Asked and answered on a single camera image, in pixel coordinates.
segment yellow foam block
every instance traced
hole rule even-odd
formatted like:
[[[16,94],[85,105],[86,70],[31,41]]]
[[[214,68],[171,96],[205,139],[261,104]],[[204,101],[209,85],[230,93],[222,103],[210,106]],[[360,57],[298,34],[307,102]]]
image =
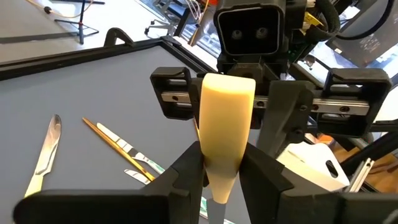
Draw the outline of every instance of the yellow foam block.
[[[208,73],[200,98],[200,145],[213,200],[226,203],[249,137],[256,81]]]

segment knife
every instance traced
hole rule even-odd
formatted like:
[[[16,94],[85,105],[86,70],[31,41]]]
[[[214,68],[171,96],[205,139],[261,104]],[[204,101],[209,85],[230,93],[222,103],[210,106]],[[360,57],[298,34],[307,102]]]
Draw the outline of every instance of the knife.
[[[35,172],[26,190],[25,197],[28,197],[42,190],[43,178],[45,174],[51,172],[55,153],[57,152],[58,142],[61,136],[61,118],[55,114],[51,118],[47,134],[44,139],[42,151],[37,161]]]
[[[132,178],[138,180],[139,182],[141,182],[141,183],[143,183],[143,184],[145,184],[145,185],[147,185],[147,184],[150,183],[150,180],[149,180],[146,176],[144,176],[144,175],[142,175],[142,174],[140,174],[140,173],[138,173],[138,172],[136,172],[136,171],[134,171],[134,170],[125,169],[124,172],[125,172],[127,175],[129,175],[130,177],[132,177]],[[207,204],[206,204],[206,203],[207,203],[207,199],[205,199],[204,197],[202,197],[202,198],[200,199],[200,211],[199,211],[199,215],[200,215],[201,217],[203,217],[203,218],[208,219],[207,210],[206,210],[206,208],[207,208]],[[233,222],[231,222],[231,221],[229,221],[229,220],[224,219],[224,223],[223,223],[223,224],[235,224],[235,223],[233,223]]]
[[[132,145],[127,143],[125,140],[121,139],[118,135],[114,134],[107,127],[102,125],[101,123],[97,123],[97,128],[101,130],[105,135],[107,135],[112,141],[116,142],[126,153],[128,153],[133,159],[145,162],[149,166],[151,166],[158,174],[164,172],[164,169],[157,165],[154,161],[148,159],[143,153],[137,151]]]

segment gray table surface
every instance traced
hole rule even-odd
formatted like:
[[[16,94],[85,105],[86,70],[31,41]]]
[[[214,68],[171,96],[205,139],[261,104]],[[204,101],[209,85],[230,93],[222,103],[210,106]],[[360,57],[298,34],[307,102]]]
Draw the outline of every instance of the gray table surface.
[[[25,194],[53,114],[62,119],[62,134],[43,189],[143,186],[123,172],[135,168],[90,130],[83,116],[103,123],[163,168],[196,141],[192,121],[162,114],[149,80],[161,66],[185,65],[154,47],[0,82],[0,223],[12,222],[12,209]],[[203,189],[203,196],[210,198],[210,190]],[[250,223],[239,179],[226,218]],[[200,218],[200,223],[207,221]]]

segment metal linear rail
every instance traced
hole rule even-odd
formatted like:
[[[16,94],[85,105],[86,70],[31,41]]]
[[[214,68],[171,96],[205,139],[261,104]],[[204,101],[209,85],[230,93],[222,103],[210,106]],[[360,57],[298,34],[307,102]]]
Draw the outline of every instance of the metal linear rail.
[[[164,91],[162,99],[165,102],[189,104],[189,94],[187,92]],[[266,108],[268,97],[256,96],[254,99],[254,108]],[[365,101],[357,100],[331,100],[331,99],[313,99],[312,112],[345,114],[365,116],[369,111],[369,104]]]

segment chopsticks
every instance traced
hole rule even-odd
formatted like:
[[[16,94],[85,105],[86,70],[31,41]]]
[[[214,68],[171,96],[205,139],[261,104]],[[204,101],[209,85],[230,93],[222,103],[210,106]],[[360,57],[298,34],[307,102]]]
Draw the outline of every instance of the chopsticks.
[[[102,140],[108,143],[116,152],[123,156],[127,161],[139,169],[150,181],[153,181],[155,177],[146,171],[137,161],[135,161],[128,153],[126,153],[116,142],[104,134],[99,128],[97,128],[91,121],[83,118],[83,121],[89,126],[97,135],[99,135]]]

